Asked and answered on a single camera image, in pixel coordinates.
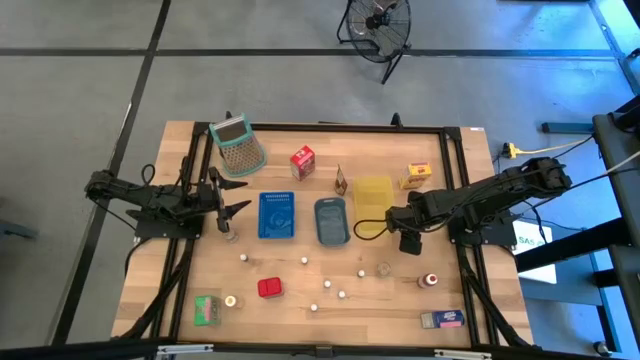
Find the small yellow box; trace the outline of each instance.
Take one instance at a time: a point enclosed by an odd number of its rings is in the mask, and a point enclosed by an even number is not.
[[[401,189],[417,189],[427,178],[431,175],[431,166],[429,163],[411,163],[400,176],[400,188]]]

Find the wooden tabletop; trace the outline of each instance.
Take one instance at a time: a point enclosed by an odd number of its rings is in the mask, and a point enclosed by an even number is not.
[[[174,182],[180,161],[188,151],[192,127],[193,122],[167,123],[156,161],[155,184]],[[484,130],[461,130],[470,180],[493,175]],[[252,200],[231,222],[240,236],[238,242],[228,244],[216,229],[216,214],[207,216],[203,236],[195,245],[180,325],[181,341],[470,346],[466,325],[449,329],[421,328],[421,313],[464,311],[455,248],[449,243],[446,228],[422,235],[420,256],[398,251],[398,233],[386,233],[374,241],[362,241],[352,233],[345,246],[327,248],[318,242],[315,230],[313,205],[318,199],[337,196],[333,182],[338,164],[350,184],[344,196],[350,227],[355,221],[352,190],[356,177],[391,177],[394,205],[404,206],[408,191],[397,186],[402,169],[410,162],[427,161],[433,174],[419,190],[445,188],[438,136],[290,131],[258,131],[256,136],[267,152],[267,165],[240,178],[247,181],[248,186],[223,194],[227,204]],[[303,145],[315,151],[316,170],[299,182],[291,175],[289,158]],[[453,143],[449,148],[456,186],[459,186]],[[200,159],[201,154],[196,164],[200,164]],[[211,165],[221,167],[220,161],[216,151]],[[258,196],[270,191],[295,193],[293,239],[258,238]],[[166,239],[154,239],[133,255],[113,335],[128,330],[156,295],[166,250]],[[240,261],[240,254],[247,254],[249,262]],[[532,341],[512,256],[493,246],[485,246],[484,254],[494,302],[518,334]],[[300,262],[303,256],[309,259],[307,265]],[[391,275],[386,278],[375,275],[376,265],[381,262],[391,265]],[[364,278],[357,276],[360,269],[366,272]],[[438,275],[438,284],[428,289],[418,287],[416,279],[427,273]],[[275,276],[283,281],[284,295],[260,298],[258,280]],[[330,289],[323,288],[323,281],[327,279],[332,282]],[[339,290],[346,292],[345,299],[338,298]],[[194,298],[199,295],[223,299],[234,295],[242,307],[223,306],[221,325],[196,327]],[[310,310],[311,304],[318,305],[317,312]],[[170,298],[162,324],[164,335],[168,333],[172,305]],[[486,343],[485,320],[477,299],[475,308],[481,339]]]

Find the blue tray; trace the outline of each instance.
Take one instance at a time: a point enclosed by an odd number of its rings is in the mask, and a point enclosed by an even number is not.
[[[288,239],[295,233],[295,202],[293,192],[260,193],[258,237]]]

